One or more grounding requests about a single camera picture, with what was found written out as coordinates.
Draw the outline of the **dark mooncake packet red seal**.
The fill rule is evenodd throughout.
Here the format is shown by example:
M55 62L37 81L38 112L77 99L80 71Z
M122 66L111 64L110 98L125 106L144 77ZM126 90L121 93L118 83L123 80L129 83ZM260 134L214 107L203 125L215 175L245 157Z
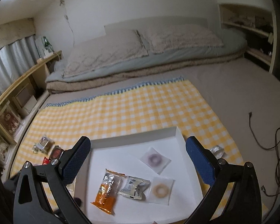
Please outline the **dark mooncake packet red seal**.
M62 154L64 153L64 150L60 147L60 146L55 146L53 148L53 150L51 151L51 154L49 156L49 160L53 160L53 159L60 159L60 157L62 156Z

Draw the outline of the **red snack packet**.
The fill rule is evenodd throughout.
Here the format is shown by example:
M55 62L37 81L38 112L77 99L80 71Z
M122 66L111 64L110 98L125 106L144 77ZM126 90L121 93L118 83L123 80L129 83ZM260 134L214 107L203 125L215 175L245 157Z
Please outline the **red snack packet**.
M50 164L51 160L47 157L44 157L43 158L43 162L42 162L42 165L47 165L47 164Z

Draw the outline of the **grey brown cake packet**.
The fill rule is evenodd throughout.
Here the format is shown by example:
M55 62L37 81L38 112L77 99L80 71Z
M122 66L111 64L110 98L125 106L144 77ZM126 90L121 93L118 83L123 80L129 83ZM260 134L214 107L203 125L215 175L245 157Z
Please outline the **grey brown cake packet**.
M41 151L43 154L48 154L51 147L55 144L54 140L44 135L40 141L36 144L36 147L39 151Z

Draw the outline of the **orange snack packet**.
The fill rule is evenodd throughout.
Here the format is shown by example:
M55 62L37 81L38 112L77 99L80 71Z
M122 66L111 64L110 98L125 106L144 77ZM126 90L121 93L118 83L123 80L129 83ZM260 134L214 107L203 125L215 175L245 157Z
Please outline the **orange snack packet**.
M92 205L112 215L114 213L113 208L117 200L118 191L125 178L126 175L123 173L106 169L99 191Z

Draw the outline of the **white barcode snack packet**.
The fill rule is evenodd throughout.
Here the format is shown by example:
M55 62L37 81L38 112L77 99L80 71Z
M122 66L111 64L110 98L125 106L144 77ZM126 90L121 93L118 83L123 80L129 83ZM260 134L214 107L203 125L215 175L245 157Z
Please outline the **white barcode snack packet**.
M134 200L143 200L144 191L150 187L151 181L134 176L128 176L125 185L118 192L119 195Z

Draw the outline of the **beige round cookie packet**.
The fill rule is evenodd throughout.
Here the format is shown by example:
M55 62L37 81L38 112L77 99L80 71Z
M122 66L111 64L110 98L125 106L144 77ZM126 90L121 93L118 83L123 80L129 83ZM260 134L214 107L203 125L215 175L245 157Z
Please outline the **beige round cookie packet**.
M148 203L169 205L175 180L172 178L153 177L146 201Z

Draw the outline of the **purple round cookie packet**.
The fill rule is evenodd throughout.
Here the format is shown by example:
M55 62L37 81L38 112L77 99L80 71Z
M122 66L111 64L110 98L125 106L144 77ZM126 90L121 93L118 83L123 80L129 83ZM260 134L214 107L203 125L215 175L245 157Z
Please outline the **purple round cookie packet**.
M157 152L153 147L150 147L145 154L140 157L140 161L155 173L160 175L162 171L168 166L171 160L159 152Z

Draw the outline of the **clear green print candy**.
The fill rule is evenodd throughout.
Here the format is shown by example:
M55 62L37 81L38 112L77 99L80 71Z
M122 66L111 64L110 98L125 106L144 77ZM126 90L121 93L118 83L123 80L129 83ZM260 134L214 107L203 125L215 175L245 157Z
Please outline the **clear green print candy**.
M32 147L32 152L33 152L34 154L38 154L39 148L38 148L37 144L35 144L35 145Z

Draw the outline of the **silver candy wrapper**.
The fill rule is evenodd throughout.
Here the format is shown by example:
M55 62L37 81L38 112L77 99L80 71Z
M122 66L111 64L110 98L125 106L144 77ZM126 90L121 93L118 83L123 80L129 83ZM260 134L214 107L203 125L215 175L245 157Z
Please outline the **silver candy wrapper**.
M210 148L209 150L215 156L216 159L220 159L225 153L224 148L220 147L219 145L216 145Z

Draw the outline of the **framed bear picture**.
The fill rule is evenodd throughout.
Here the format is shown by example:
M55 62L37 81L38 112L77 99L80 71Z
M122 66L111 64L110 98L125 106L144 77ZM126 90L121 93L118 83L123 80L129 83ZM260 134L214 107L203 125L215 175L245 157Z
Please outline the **framed bear picture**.
M5 105L0 110L0 123L11 136L14 136L21 126L21 118L12 107Z

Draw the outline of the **white storage box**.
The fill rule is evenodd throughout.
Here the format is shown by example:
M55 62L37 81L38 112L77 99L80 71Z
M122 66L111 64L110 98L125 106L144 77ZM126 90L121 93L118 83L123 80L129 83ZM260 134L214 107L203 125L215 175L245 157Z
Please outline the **white storage box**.
M27 86L21 89L21 91L15 96L15 99L19 105L19 113L23 118L28 116L37 104L34 91L30 90Z

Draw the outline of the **white cardboard box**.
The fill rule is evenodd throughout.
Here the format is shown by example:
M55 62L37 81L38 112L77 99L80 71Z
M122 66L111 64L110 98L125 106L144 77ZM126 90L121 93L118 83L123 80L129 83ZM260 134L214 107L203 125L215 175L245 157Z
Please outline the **white cardboard box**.
M106 169L146 180L158 176L140 160L150 148L171 160L159 175L174 180L169 204L118 196L113 215L94 206ZM76 177L74 196L81 199L81 209L92 223L175 223L187 219L203 198L186 142L176 126L91 140L90 153Z

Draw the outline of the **yellow white checked cloth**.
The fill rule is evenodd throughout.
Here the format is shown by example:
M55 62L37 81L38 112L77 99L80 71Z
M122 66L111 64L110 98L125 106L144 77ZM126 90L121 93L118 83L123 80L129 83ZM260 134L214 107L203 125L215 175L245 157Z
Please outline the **yellow white checked cloth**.
M86 136L90 140L178 127L184 138L195 136L205 147L219 145L230 164L243 165L239 149L206 100L190 81L174 78L140 83L100 96L47 104L33 119L16 154L11 174L26 161L41 164L33 145L46 135L69 149Z

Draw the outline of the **green glass bottle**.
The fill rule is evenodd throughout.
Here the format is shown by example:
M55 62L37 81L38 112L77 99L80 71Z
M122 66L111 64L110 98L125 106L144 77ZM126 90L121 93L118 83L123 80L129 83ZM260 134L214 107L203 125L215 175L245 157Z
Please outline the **green glass bottle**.
M49 51L50 53L51 52L54 52L54 49L51 45L51 43L48 41L48 39L46 38L46 36L43 37L43 40L44 40L44 48Z

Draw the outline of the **quilted beige pillow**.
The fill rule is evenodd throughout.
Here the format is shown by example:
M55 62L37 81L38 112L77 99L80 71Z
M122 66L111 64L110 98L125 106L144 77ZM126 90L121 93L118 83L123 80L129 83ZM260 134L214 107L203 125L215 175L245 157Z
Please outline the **quilted beige pillow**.
M72 77L117 63L148 56L136 30L119 29L73 48L63 77Z
M186 48L222 47L222 40L211 30L196 24L153 25L143 32L154 54Z

